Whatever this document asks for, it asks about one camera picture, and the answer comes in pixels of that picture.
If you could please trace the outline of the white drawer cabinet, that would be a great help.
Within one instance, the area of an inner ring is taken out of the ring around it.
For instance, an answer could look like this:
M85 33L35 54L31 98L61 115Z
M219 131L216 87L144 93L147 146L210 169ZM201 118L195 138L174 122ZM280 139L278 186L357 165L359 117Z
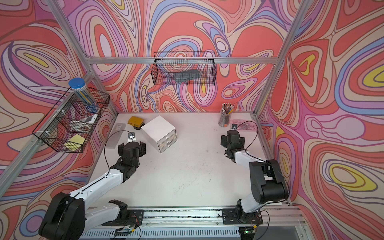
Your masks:
M146 140L161 154L178 140L176 127L161 116L146 123L142 131Z

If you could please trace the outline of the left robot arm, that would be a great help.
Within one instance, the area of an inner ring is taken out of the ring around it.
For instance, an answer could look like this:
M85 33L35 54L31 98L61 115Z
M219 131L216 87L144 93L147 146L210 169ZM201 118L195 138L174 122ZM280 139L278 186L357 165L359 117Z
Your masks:
M40 236L48 240L78 240L83 232L107 222L127 224L128 206L111 200L103 207L90 206L113 188L125 183L140 166L140 157L147 153L143 142L118 146L117 162L101 177L70 192L55 195L39 227Z

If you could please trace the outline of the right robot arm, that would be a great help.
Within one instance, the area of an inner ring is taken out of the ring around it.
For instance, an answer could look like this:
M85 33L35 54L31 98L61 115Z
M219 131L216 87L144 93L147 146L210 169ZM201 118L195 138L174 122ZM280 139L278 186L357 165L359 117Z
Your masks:
M225 156L233 163L245 167L250 174L251 192L238 200L235 208L222 209L223 223L260 225L261 209L269 204L281 203L289 197L289 187L277 160L263 160L252 156L245 148L245 138L236 130L221 136Z

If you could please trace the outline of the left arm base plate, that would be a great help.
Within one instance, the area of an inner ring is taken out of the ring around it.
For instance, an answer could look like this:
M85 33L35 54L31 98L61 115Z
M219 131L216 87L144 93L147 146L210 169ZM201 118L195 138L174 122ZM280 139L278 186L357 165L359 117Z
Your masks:
M126 214L118 216L116 220L103 223L102 226L131 226L142 225L144 210L128 210Z

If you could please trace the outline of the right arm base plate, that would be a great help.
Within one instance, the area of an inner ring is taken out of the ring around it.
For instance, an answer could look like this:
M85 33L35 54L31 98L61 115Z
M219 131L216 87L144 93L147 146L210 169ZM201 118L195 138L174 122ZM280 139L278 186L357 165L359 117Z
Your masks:
M263 224L261 212L243 213L235 208L221 209L220 213L224 225L256 225Z

